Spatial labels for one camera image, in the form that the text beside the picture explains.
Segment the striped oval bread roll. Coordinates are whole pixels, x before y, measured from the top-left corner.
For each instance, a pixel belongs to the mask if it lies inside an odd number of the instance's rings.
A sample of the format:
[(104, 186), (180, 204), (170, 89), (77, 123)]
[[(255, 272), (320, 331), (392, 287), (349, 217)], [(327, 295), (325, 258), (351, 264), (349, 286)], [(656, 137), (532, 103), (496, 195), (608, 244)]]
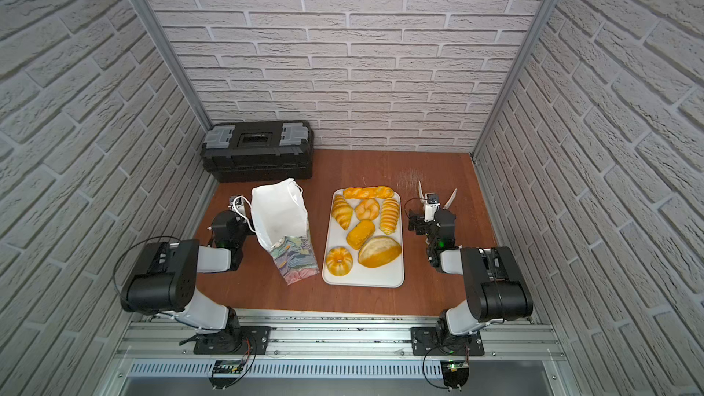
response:
[(397, 228), (400, 218), (399, 202), (393, 198), (385, 199), (381, 205), (379, 213), (379, 229), (390, 236)]

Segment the white paper bag colourful bottom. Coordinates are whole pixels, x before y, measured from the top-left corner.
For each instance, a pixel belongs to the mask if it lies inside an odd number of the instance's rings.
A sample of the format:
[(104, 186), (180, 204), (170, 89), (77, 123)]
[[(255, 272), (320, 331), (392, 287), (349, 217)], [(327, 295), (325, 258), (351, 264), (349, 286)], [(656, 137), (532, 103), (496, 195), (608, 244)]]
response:
[(241, 217), (291, 285), (320, 272), (311, 242), (303, 189), (289, 178), (251, 191), (247, 217)]

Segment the croissant bread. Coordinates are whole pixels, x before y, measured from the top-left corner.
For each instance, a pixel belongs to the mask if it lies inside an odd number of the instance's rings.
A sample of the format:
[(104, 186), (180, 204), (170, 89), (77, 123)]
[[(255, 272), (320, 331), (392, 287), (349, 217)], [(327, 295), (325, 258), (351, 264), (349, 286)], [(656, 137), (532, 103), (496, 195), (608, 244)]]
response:
[(333, 201), (331, 216), (344, 230), (350, 227), (354, 209), (341, 194), (336, 194)]

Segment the ring shaped bundt bread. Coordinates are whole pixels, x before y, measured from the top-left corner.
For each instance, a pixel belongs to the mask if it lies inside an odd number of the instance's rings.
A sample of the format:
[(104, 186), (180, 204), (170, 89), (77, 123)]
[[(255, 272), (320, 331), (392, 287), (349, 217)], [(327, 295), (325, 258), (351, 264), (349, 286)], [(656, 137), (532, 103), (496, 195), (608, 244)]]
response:
[(348, 275), (354, 266), (352, 254), (346, 247), (333, 247), (326, 255), (326, 269), (337, 277)]

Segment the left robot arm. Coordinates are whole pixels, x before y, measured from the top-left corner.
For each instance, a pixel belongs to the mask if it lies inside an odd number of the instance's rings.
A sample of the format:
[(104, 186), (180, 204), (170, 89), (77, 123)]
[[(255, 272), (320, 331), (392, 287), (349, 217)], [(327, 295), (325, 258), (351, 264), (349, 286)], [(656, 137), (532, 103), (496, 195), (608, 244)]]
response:
[(246, 215), (249, 201), (230, 199), (228, 209), (217, 214), (205, 246), (197, 239), (154, 236), (135, 245), (139, 254), (126, 280), (117, 286), (121, 305), (128, 313), (165, 316), (192, 328), (197, 339), (241, 339), (234, 310), (217, 304), (196, 286), (199, 273), (237, 271), (247, 237), (254, 234)]

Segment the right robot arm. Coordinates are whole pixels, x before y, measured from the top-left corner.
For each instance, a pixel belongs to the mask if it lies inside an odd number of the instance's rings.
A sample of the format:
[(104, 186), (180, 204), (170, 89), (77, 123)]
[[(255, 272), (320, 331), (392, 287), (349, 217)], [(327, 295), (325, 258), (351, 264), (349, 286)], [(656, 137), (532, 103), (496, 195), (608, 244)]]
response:
[(441, 345), (471, 337), (491, 324), (527, 318), (534, 300), (508, 247), (463, 247), (456, 242), (456, 219), (450, 211), (457, 194), (440, 203), (434, 192), (418, 189), (423, 211), (408, 214), (409, 229), (426, 237), (430, 265), (463, 278), (465, 300), (441, 313), (436, 337)]

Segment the black plastic toolbox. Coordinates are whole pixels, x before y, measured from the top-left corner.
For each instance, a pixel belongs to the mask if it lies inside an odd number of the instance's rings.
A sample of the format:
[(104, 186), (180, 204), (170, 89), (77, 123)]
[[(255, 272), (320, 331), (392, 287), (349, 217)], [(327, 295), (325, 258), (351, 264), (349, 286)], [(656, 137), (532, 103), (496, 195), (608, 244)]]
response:
[(306, 180), (313, 176), (315, 132), (304, 120), (218, 124), (200, 156), (218, 183)]

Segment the round knotted bun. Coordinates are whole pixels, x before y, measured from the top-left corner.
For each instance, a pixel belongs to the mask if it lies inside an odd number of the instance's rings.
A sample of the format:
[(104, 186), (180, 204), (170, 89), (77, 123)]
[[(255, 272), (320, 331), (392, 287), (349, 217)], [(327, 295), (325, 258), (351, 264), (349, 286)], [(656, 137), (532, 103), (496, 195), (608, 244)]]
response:
[(355, 214), (358, 220), (373, 221), (380, 214), (381, 207), (376, 199), (361, 200), (355, 207)]

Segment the large oval crusty loaf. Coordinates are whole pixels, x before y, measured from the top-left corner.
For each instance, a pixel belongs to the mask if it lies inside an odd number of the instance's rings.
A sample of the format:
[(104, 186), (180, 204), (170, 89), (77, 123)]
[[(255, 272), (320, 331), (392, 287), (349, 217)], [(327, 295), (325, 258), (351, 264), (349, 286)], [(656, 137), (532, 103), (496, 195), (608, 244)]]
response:
[(403, 253), (402, 245), (389, 236), (376, 236), (368, 240), (357, 255), (357, 262), (370, 269), (391, 263)]

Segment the white rectangular tray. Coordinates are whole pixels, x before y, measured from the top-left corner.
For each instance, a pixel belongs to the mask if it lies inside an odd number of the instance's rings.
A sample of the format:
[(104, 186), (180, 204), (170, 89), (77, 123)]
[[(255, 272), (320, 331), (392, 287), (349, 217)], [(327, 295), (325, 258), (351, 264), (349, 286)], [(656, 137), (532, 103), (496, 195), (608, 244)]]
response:
[(396, 289), (404, 282), (401, 197), (388, 186), (335, 191), (324, 247), (330, 285)]

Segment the right small circuit board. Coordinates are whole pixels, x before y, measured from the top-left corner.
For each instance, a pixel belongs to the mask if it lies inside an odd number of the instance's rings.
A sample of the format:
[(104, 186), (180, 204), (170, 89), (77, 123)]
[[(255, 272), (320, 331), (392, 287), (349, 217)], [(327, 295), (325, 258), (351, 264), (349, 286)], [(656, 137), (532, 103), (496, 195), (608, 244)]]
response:
[(441, 361), (443, 385), (449, 390), (461, 391), (469, 380), (469, 363), (467, 361)]

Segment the small circuit board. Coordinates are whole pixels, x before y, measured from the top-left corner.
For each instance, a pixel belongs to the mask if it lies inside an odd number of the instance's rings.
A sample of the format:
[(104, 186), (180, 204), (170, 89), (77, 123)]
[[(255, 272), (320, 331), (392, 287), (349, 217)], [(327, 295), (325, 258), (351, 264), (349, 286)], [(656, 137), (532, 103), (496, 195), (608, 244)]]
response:
[(469, 363), (467, 361), (441, 361), (443, 385), (449, 390), (461, 391), (469, 380)]
[(245, 361), (217, 360), (212, 368), (209, 381), (214, 390), (225, 390), (238, 383), (248, 372)]

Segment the left small circuit board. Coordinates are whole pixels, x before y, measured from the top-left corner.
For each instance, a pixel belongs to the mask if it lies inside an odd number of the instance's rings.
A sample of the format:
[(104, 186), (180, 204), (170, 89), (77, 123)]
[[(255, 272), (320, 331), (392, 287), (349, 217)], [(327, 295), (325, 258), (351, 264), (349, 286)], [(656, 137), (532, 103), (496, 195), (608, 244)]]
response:
[(245, 361), (217, 360), (212, 368), (209, 381), (214, 390), (225, 390), (238, 383), (248, 372)]

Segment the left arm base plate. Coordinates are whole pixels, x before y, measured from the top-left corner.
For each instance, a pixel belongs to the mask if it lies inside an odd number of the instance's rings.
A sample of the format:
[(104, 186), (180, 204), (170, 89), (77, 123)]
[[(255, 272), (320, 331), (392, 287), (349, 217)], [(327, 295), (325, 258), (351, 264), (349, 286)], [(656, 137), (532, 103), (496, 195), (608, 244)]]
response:
[(270, 326), (227, 328), (214, 334), (198, 334), (195, 355), (264, 355), (269, 345)]

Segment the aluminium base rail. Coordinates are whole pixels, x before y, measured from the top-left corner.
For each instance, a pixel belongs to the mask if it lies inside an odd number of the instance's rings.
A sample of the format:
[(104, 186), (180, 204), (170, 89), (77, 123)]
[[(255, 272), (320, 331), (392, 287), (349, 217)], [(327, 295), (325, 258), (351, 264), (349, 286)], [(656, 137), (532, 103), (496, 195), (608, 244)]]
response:
[(241, 326), (270, 326), (264, 355), (195, 355), (190, 329), (154, 320), (128, 326), (112, 360), (118, 378), (205, 378), (217, 360), (245, 361), (242, 378), (442, 378), (441, 361), (536, 363), (557, 381), (567, 355), (551, 326), (520, 320), (478, 332), (485, 355), (416, 357), (410, 329), (436, 327), (422, 316), (238, 311)]

